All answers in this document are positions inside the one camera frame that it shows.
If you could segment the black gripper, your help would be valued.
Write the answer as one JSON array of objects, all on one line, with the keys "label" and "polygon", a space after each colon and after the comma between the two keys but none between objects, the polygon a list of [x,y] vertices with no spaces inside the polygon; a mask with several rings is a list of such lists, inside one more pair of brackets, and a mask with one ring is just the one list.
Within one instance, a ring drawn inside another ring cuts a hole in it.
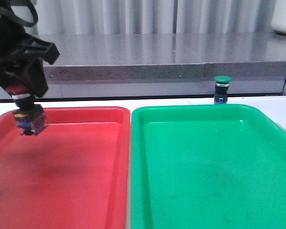
[{"label": "black gripper", "polygon": [[[15,15],[9,0],[0,0],[1,9]],[[43,62],[54,64],[59,55],[55,43],[26,36],[22,25],[0,12],[0,87],[5,92],[43,97],[48,90]]]}]

